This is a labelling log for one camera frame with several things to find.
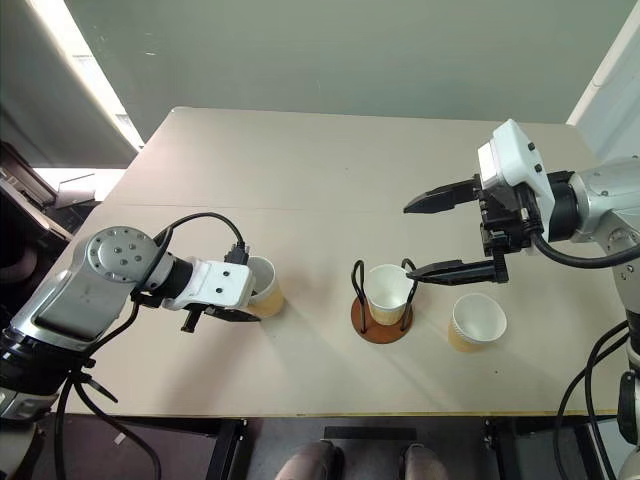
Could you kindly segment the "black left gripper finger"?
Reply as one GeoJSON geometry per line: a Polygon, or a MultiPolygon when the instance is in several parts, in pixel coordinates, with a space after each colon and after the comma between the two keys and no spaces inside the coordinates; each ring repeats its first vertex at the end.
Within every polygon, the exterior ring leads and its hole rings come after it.
{"type": "Polygon", "coordinates": [[[260,322],[261,318],[249,312],[238,309],[226,309],[217,306],[208,306],[204,313],[208,316],[224,320],[231,323],[252,323],[260,322]]]}

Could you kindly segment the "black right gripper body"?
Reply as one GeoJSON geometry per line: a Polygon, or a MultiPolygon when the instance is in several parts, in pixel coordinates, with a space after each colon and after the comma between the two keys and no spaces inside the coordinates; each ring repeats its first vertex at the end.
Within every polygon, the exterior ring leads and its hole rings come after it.
{"type": "Polygon", "coordinates": [[[543,222],[533,189],[526,183],[507,186],[508,206],[481,184],[479,174],[473,176],[474,193],[481,213],[480,234],[486,257],[518,253],[533,245],[531,237],[543,233],[543,222]]]}

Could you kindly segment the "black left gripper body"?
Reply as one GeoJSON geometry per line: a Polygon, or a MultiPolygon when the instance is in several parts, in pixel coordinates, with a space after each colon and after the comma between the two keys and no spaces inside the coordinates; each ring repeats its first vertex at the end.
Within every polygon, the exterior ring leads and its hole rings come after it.
{"type": "Polygon", "coordinates": [[[181,331],[185,333],[194,333],[200,317],[204,314],[210,315],[214,312],[213,306],[190,305],[186,308],[187,317],[184,321],[181,331]]]}

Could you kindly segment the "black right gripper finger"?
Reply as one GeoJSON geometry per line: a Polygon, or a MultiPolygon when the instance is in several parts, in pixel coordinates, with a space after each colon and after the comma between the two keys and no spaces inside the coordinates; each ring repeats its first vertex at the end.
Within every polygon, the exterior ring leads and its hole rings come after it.
{"type": "Polygon", "coordinates": [[[462,260],[437,262],[417,268],[409,258],[405,265],[410,270],[406,276],[414,282],[444,286],[457,286],[472,283],[507,283],[509,275],[502,254],[489,260],[464,263],[462,260]]]}
{"type": "Polygon", "coordinates": [[[404,208],[405,214],[434,214],[454,209],[458,204],[475,199],[473,179],[444,185],[412,199],[404,208]]]}

